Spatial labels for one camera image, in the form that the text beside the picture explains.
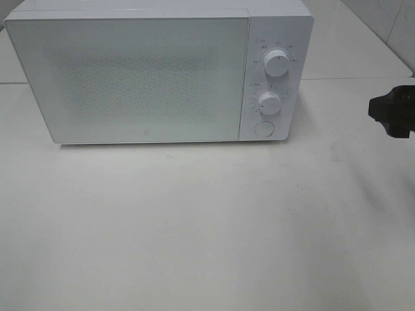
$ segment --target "white microwave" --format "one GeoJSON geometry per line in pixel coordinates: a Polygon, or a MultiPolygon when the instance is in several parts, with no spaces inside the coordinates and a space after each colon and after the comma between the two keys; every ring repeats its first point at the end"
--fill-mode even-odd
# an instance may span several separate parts
{"type": "Polygon", "coordinates": [[[286,139],[300,0],[25,0],[5,19],[59,144],[286,139]]]}

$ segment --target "white countertop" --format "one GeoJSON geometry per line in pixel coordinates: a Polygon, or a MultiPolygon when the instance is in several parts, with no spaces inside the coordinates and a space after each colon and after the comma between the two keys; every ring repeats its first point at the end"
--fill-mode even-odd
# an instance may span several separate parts
{"type": "Polygon", "coordinates": [[[415,141],[368,100],[415,79],[304,80],[288,141],[63,146],[0,86],[3,310],[415,305],[415,141]]]}
{"type": "MultiPolygon", "coordinates": [[[[315,17],[303,79],[410,77],[410,69],[341,1],[305,0],[315,17]]],[[[5,30],[0,84],[26,82],[5,30]]]]}

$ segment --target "black device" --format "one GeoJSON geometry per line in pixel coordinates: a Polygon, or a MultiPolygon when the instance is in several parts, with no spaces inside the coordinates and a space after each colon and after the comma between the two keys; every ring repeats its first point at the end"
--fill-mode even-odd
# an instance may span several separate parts
{"type": "Polygon", "coordinates": [[[369,116],[391,137],[409,138],[415,132],[415,86],[397,86],[389,94],[369,101],[369,116]]]}

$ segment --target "knob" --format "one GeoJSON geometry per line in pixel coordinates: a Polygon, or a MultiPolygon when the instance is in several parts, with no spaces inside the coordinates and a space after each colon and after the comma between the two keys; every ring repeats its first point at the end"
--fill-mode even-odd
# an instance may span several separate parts
{"type": "Polygon", "coordinates": [[[281,49],[268,52],[264,57],[264,68],[269,76],[282,76],[289,68],[290,56],[281,49]]]}
{"type": "Polygon", "coordinates": [[[258,106],[264,115],[275,115],[283,106],[281,98],[275,92],[265,92],[258,98],[258,106]]]}

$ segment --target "microwave door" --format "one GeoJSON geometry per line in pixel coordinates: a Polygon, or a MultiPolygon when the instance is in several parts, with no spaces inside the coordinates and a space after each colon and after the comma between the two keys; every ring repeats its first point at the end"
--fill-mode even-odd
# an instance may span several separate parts
{"type": "Polygon", "coordinates": [[[56,143],[239,138],[247,17],[39,19],[7,28],[56,143]]]}

